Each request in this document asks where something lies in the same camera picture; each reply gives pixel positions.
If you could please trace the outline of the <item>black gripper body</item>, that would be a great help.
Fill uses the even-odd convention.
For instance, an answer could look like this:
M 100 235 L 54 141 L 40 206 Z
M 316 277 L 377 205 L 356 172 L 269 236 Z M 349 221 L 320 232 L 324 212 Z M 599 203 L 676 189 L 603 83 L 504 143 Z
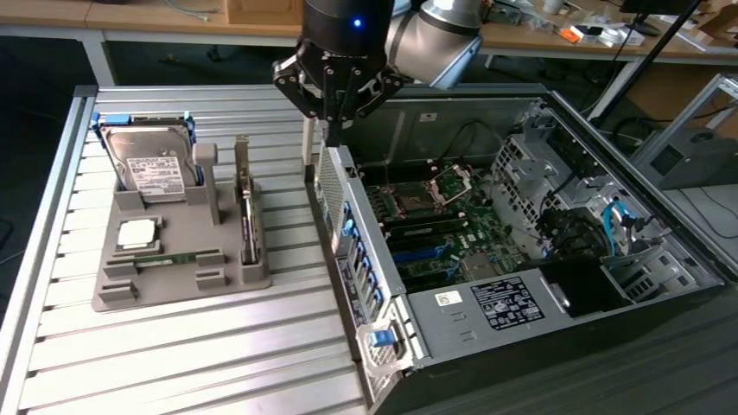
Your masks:
M 381 0 L 303 3 L 296 59 L 311 81 L 321 82 L 327 69 L 339 82 L 367 82 L 383 71 L 392 10 Z

